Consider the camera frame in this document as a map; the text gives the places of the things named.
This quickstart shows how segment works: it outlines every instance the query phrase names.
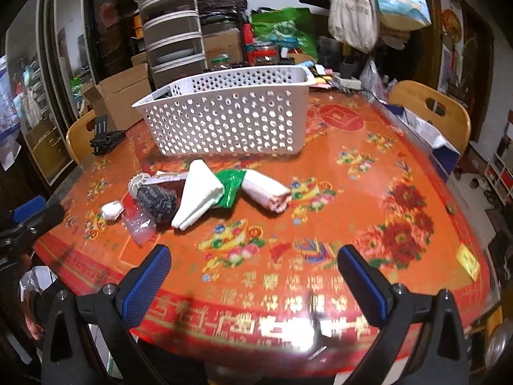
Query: green shopping bag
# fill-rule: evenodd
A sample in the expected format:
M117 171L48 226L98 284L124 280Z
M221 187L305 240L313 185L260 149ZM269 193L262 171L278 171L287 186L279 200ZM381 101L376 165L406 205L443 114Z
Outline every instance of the green shopping bag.
M309 8L255 13L251 16L253 34L260 41L291 42L297 39L303 53L317 59L314 17Z

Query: blue gripper pad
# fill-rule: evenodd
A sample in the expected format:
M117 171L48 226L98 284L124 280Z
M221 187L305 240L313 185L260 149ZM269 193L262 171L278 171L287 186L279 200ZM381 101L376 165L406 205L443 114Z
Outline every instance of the blue gripper pad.
M27 218L32 217L35 213L45 208L45 199L38 195L37 197L27 201L24 205L14 210L12 219L15 223L23 223Z
M167 246L157 245L143 263L130 269L122 279L116 295L116 310L129 329L141 324L170 270L169 249Z
M339 271L370 325L381 329L392 311L391 285L352 245L339 250Z

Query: white plastic basket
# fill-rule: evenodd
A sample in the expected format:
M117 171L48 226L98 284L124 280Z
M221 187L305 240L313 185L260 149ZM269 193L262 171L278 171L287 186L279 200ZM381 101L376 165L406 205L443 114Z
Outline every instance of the white plastic basket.
M163 155L296 153L305 139L304 66L255 66L195 75L136 102Z

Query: table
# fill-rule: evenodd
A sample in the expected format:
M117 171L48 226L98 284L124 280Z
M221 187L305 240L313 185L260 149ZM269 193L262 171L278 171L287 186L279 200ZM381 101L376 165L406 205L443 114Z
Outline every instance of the table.
M353 369L378 333L369 327L336 266L352 243L392 283L414 292L453 291L464 326L487 309L490 274L460 204L400 122L360 96L311 93L303 150L290 157L204 157L215 172L252 168L289 185L280 215L242 196L186 232L162 231L142 247L100 207L127 195L144 171L182 172L191 158L164 157L144 122L97 158L63 198L66 217L35 250L77 294L119 282L157 243L172 268L135 332L169 351L271 375L332 375ZM456 260L465 244L481 271L473 282ZM308 360L313 310L340 346ZM412 328L399 357L412 349Z

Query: chair backrest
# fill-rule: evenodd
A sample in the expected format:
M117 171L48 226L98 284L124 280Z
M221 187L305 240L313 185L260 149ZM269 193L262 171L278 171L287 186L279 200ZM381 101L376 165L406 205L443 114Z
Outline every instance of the chair backrest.
M443 116L430 110L428 99L437 101L445 108ZM452 98L415 81L401 81L388 97L389 104L406 107L420 118L431 122L442 135L460 152L465 152L470 137L470 117L466 110Z
M68 133L66 133L68 151L73 160L79 165L93 153L93 148L89 141L94 137L95 118L96 114L94 110L91 110L76 120L68 129ZM87 129L89 122L92 122L90 126L91 131Z

